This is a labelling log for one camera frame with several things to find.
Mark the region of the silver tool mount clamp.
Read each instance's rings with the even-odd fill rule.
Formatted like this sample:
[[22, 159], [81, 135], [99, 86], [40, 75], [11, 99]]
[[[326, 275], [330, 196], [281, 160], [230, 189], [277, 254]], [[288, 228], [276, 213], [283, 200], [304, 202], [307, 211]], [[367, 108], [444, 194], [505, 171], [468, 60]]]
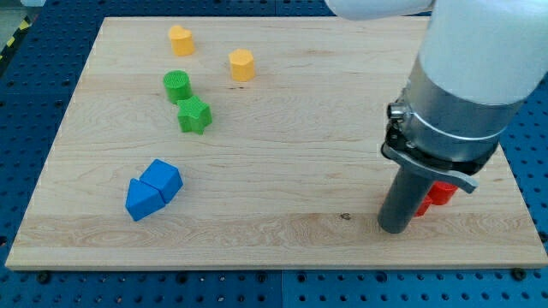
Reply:
[[383, 155], [400, 165], [397, 178], [427, 192], [442, 181], [472, 193], [473, 178], [497, 149], [497, 143], [521, 100], [484, 104], [438, 86], [420, 60], [414, 62], [400, 97], [387, 107]]

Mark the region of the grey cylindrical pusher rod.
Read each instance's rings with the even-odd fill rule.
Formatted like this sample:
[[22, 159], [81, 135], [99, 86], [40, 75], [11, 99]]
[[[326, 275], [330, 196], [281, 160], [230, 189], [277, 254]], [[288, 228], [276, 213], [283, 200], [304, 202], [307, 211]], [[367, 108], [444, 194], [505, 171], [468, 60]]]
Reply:
[[400, 167], [379, 210], [379, 226], [391, 234], [403, 232], [432, 185], [433, 180]]

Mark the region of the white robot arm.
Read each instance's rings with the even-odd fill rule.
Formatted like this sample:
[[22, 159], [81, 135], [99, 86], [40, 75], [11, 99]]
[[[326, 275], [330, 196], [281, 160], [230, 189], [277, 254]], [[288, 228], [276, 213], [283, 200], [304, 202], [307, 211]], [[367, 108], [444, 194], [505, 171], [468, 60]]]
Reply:
[[504, 129], [547, 72], [544, 1], [329, 0], [351, 21], [430, 11], [399, 98], [387, 107], [382, 154], [399, 170], [378, 213], [401, 233], [437, 181], [471, 193]]

